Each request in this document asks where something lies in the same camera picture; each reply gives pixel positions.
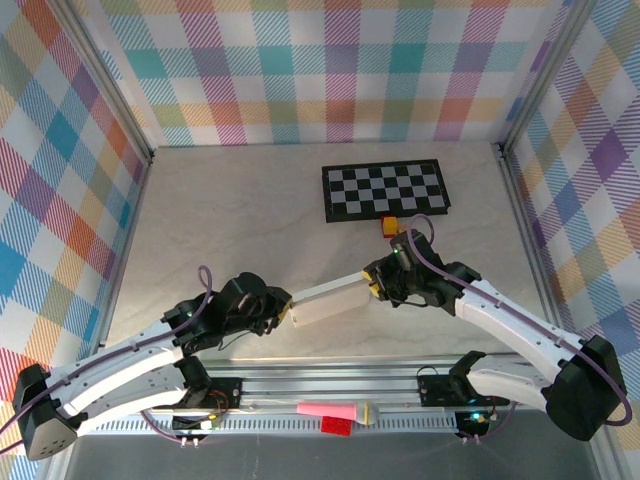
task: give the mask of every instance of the marble surface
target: marble surface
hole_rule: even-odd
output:
[[[389,253],[379,221],[327,224],[320,167],[437,158],[452,207],[434,216],[435,250],[462,261],[540,315],[533,278],[488,143],[360,143],[161,149],[109,334],[137,333],[197,295],[204,263],[219,289],[242,271],[293,293],[348,275]],[[320,322],[247,335],[207,358],[439,355],[508,351],[435,309],[377,301]]]

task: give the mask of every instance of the pink object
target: pink object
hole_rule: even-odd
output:
[[[301,415],[354,421],[358,418],[358,406],[355,403],[300,403],[297,412]]]

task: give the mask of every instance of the colorful plaid backdrop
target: colorful plaid backdrop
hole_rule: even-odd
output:
[[[639,92],[640,3],[600,0],[516,149],[565,325],[604,335],[620,357],[636,415],[618,429],[628,450],[640,449]]]
[[[189,146],[487,139],[559,2],[76,4],[147,131]]]
[[[0,424],[20,369],[87,353],[142,171],[45,1],[0,1]],[[0,479],[35,468],[4,456]]]

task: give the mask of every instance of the red block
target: red block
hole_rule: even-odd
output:
[[[342,418],[322,417],[322,426],[320,431],[323,433],[333,433],[334,435],[342,435],[343,437],[351,436],[351,420]]]

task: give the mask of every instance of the black and white checkerboard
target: black and white checkerboard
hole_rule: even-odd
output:
[[[451,206],[437,160],[322,167],[327,223],[443,215]]]

